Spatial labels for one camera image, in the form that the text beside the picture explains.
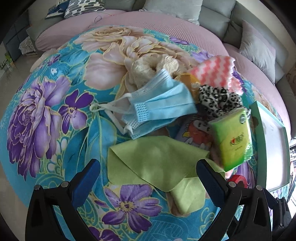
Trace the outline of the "red tape roll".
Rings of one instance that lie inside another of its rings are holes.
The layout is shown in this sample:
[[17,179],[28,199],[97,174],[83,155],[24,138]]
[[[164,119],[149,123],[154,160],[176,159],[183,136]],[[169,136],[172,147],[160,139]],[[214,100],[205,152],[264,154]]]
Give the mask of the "red tape roll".
[[228,182],[234,182],[235,184],[237,184],[239,187],[243,187],[243,188],[247,188],[248,184],[247,184],[247,180],[244,176],[242,175],[232,175],[230,177],[230,179],[228,179]]

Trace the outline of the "green tissue pack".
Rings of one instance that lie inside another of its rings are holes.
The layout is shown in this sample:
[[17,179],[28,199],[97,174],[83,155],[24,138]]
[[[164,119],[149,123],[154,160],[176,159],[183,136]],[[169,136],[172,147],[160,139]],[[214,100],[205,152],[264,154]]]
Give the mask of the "green tissue pack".
[[245,108],[236,108],[208,122],[226,172],[250,160],[253,155],[248,114]]

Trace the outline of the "green microfiber cloth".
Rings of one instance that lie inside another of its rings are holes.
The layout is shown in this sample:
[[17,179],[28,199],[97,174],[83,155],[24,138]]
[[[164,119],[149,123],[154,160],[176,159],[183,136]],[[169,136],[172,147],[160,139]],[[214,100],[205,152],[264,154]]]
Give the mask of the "green microfiber cloth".
[[224,170],[209,159],[210,152],[167,136],[141,137],[108,149],[107,176],[114,185],[150,184],[170,193],[179,215],[205,204],[206,190],[196,164],[205,159],[214,171]]

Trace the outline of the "purple cartoon wipes pack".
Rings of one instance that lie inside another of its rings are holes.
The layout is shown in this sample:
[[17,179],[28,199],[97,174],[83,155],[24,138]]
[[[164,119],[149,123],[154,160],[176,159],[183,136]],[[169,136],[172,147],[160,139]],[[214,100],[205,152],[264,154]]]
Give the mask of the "purple cartoon wipes pack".
[[175,139],[207,151],[211,149],[213,143],[210,127],[197,114],[185,118]]

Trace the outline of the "leopard print scrunchie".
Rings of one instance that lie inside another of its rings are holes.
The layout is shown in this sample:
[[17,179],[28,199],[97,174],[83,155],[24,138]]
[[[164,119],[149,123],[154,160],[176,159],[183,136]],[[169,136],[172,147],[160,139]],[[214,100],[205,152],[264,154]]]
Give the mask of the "leopard print scrunchie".
[[198,111],[206,121],[225,116],[231,111],[243,108],[240,95],[223,87],[202,85],[199,87]]

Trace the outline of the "blue face mask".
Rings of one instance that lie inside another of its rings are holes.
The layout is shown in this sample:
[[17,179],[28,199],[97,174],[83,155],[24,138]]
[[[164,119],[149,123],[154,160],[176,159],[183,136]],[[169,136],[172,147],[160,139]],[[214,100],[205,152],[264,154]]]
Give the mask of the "blue face mask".
[[90,111],[103,110],[117,129],[133,140],[197,113],[196,104],[186,85],[174,80],[162,69],[142,88],[125,93],[109,103],[93,103]]

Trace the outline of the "pink white wavy cloth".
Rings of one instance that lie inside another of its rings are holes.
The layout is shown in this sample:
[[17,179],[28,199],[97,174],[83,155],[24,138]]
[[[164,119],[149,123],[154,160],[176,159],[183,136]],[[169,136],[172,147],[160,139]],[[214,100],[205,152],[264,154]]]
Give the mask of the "pink white wavy cloth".
[[235,59],[230,56],[214,56],[193,67],[189,73],[195,76],[201,85],[223,87],[230,92],[243,95],[241,83],[234,76],[234,62]]

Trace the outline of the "yellow round pad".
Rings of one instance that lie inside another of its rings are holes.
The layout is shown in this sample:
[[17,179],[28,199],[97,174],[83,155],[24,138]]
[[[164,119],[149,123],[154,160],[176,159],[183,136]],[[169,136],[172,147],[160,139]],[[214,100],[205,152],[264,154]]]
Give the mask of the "yellow round pad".
[[190,73],[180,74],[175,78],[175,80],[178,80],[186,85],[192,95],[195,104],[197,104],[199,102],[199,88],[201,86],[200,81]]

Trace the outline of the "cream knitted cloth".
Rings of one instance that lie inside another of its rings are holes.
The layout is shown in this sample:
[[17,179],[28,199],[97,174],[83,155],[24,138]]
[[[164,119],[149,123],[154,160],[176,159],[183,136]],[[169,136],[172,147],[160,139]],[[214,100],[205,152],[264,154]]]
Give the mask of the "cream knitted cloth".
[[172,78],[185,73],[183,63],[167,54],[145,54],[132,63],[128,70],[125,83],[133,89],[140,89],[146,85],[158,72],[165,69]]

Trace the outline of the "teal rimmed white tray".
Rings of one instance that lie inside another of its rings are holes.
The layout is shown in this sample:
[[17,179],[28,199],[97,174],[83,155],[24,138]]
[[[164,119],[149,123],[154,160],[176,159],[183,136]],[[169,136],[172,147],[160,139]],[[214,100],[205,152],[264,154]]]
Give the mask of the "teal rimmed white tray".
[[257,184],[272,192],[290,183],[290,150],[285,126],[265,106],[251,106],[257,146]]

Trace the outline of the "floral blue tablecloth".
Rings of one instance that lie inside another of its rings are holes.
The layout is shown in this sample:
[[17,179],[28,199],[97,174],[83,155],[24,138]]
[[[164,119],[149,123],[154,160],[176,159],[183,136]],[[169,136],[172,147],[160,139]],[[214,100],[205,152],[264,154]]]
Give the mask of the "floral blue tablecloth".
[[105,53],[135,59],[166,54],[183,66],[205,60],[199,46],[163,32],[126,26],[103,26],[62,45],[30,74],[9,103],[1,120],[1,164],[24,204],[35,185],[55,188],[70,181],[91,159],[100,162],[98,179],[78,212],[87,226],[105,240],[198,240],[214,219],[216,208],[206,201],[188,217],[171,214],[166,195],[149,184],[132,191],[141,208],[130,208],[117,225],[103,221],[117,207],[104,192],[119,195],[122,187],[107,177],[108,148],[129,140],[104,113],[91,104],[108,102],[126,90],[126,67]]

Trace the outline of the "grey pink cushion right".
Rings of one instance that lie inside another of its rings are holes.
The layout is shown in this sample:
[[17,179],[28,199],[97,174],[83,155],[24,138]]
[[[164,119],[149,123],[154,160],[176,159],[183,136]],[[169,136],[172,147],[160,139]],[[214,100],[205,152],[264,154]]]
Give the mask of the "grey pink cushion right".
[[242,20],[239,53],[253,62],[275,84],[276,50],[250,23]]

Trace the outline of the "grey sofa with pink cover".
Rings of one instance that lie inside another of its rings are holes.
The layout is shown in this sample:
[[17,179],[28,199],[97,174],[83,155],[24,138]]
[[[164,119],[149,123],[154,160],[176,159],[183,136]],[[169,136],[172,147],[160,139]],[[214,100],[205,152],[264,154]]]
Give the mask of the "grey sofa with pink cover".
[[[230,54],[236,68],[254,83],[273,103],[287,132],[295,138],[295,95],[288,83],[284,66],[288,51],[279,37],[259,16],[239,1],[203,1],[199,24],[145,11],[146,1],[123,1],[103,11],[93,11],[69,18],[42,19],[27,29],[39,52],[59,48],[75,35],[103,25],[126,25],[155,30],[195,44],[211,54]],[[269,84],[264,73],[239,53],[243,21],[254,27],[275,49],[275,84]]]

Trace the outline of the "blue white pillow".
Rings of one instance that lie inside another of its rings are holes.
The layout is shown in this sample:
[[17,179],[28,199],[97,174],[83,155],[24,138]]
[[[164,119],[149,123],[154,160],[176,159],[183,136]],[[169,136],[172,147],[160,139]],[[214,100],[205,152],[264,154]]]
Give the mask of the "blue white pillow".
[[68,6],[69,6],[69,1],[63,1],[58,3],[57,6],[51,8],[48,11],[48,14],[46,15],[45,19],[56,18],[56,17],[63,18]]

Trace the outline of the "black white patterned pillow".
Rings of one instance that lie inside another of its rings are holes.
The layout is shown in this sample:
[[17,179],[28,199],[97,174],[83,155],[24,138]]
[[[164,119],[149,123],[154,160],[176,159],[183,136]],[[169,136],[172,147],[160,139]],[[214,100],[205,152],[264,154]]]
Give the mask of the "black white patterned pillow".
[[64,19],[86,13],[105,10],[105,0],[70,0]]

